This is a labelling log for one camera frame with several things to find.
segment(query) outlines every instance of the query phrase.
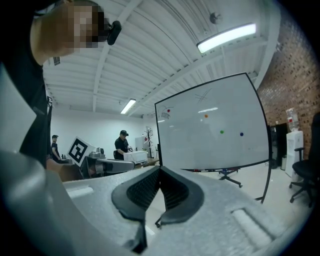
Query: brick wall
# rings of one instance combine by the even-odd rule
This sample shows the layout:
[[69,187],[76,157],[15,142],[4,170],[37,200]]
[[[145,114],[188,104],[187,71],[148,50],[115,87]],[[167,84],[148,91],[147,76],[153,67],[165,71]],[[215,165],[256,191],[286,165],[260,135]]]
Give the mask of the brick wall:
[[286,123],[286,110],[295,108],[307,158],[312,119],[320,111],[320,66],[304,33],[283,10],[278,42],[279,51],[273,55],[257,92],[269,125]]

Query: office chair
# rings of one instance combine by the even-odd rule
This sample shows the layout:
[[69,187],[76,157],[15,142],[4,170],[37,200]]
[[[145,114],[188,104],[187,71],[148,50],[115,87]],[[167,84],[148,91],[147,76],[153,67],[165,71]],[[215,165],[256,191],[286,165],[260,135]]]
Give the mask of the office chair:
[[301,187],[299,191],[293,194],[290,199],[290,203],[293,203],[295,196],[302,191],[306,191],[310,198],[309,207],[313,204],[313,197],[311,189],[316,189],[319,185],[319,169],[320,169],[320,112],[315,114],[311,125],[311,147],[308,160],[302,160],[302,150],[304,147],[296,148],[294,151],[299,152],[299,162],[295,162],[292,165],[293,170],[300,177],[303,178],[303,182],[291,182],[289,188],[292,185]]

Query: white wall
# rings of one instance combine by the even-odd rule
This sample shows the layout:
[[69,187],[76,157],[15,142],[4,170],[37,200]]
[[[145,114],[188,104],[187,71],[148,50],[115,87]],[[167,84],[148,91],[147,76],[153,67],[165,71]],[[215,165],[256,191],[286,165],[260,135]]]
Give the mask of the white wall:
[[78,136],[97,148],[103,148],[105,156],[113,159],[115,140],[120,131],[127,131],[129,146],[135,149],[135,138],[143,134],[145,127],[141,118],[56,107],[52,109],[51,136],[59,136],[57,144],[60,156],[68,153],[73,140]]

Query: table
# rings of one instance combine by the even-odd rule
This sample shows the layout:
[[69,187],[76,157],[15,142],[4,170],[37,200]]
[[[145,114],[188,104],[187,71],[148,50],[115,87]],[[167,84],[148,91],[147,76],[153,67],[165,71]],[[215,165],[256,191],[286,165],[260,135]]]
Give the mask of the table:
[[135,169],[139,169],[141,167],[147,167],[147,166],[154,166],[156,164],[156,162],[159,162],[159,159],[157,158],[148,158],[148,162],[142,164],[142,163],[137,163],[135,166],[134,166],[134,170]]
[[72,160],[71,159],[61,159],[59,162],[59,164],[71,164],[72,165]]

